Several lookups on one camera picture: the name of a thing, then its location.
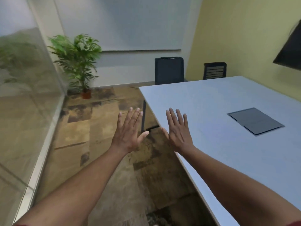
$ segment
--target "chair backrest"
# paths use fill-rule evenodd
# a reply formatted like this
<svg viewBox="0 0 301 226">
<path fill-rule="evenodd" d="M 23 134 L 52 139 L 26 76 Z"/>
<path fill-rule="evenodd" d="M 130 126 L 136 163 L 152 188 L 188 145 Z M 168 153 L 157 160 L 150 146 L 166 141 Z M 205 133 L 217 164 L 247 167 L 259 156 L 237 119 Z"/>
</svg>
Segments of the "chair backrest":
<svg viewBox="0 0 301 226">
<path fill-rule="evenodd" d="M 227 72 L 226 63 L 205 63 L 204 66 L 205 68 L 204 68 L 203 80 L 226 77 L 226 72 Z"/>
<path fill-rule="evenodd" d="M 182 57 L 155 58 L 155 84 L 184 82 L 184 59 Z"/>
</svg>

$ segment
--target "glass wall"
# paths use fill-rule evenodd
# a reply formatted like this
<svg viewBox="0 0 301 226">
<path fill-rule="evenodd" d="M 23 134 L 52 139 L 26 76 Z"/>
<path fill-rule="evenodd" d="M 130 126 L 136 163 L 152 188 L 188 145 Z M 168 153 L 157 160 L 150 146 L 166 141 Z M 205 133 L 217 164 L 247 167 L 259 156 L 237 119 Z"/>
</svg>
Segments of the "glass wall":
<svg viewBox="0 0 301 226">
<path fill-rule="evenodd" d="M 0 226 L 13 223 L 62 95 L 28 3 L 0 0 Z"/>
</svg>

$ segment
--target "patterned carpet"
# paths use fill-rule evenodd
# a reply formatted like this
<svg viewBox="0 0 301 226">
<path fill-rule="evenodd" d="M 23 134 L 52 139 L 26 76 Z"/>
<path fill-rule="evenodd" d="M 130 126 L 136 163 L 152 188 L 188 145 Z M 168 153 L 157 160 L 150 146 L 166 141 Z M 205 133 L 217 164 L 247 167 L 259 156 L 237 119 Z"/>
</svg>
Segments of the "patterned carpet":
<svg viewBox="0 0 301 226">
<path fill-rule="evenodd" d="M 130 107 L 142 108 L 137 87 L 95 89 L 92 98 L 70 96 L 62 111 L 43 171 L 38 202 L 66 179 L 107 151 Z M 145 128 L 157 125 L 146 109 Z M 160 129 L 128 154 L 108 182 L 85 225 L 215 225 Z"/>
</svg>

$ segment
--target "red sleeve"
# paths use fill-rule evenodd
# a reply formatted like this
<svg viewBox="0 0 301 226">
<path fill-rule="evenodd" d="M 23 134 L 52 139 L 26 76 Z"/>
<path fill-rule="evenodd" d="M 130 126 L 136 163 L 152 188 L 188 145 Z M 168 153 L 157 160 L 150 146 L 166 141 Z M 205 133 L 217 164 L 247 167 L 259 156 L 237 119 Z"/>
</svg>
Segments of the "red sleeve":
<svg viewBox="0 0 301 226">
<path fill-rule="evenodd" d="M 292 224 L 289 224 L 288 226 L 301 226 L 301 221 L 296 221 Z"/>
</svg>

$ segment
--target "table top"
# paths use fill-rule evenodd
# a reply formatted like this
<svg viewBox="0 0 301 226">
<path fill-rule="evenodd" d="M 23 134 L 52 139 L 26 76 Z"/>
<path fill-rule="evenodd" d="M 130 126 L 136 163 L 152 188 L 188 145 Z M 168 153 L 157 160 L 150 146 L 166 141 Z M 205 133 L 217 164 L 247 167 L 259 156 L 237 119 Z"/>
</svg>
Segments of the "table top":
<svg viewBox="0 0 301 226">
<path fill-rule="evenodd" d="M 188 117 L 194 145 L 209 156 L 261 182 L 301 210 L 301 103 L 242 76 L 140 90 L 159 125 L 165 111 Z M 285 127 L 254 136 L 228 113 L 255 107 Z M 178 157 L 220 225 L 238 225 L 190 164 Z"/>
</svg>

